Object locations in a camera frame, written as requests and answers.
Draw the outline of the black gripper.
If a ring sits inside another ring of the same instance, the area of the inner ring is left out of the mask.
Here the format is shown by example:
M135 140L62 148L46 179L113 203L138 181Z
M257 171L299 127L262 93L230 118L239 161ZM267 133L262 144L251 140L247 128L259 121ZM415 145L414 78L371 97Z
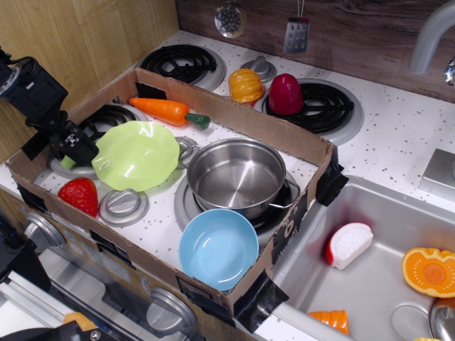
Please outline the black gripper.
M33 57L7 57L6 64L11 66L13 77L6 99L26 117L26 126L50 137L50 142L76 164L90 165L99 149L61 109L68 91Z

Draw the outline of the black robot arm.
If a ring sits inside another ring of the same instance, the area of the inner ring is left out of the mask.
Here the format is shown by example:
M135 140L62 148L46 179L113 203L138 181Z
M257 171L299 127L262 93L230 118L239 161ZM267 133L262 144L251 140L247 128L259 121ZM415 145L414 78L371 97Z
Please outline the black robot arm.
M1 51L1 98L26 118L37 134L23 146L34 159L48 144L81 166L88 166L98 147L61 106L68 91L30 56L13 60Z

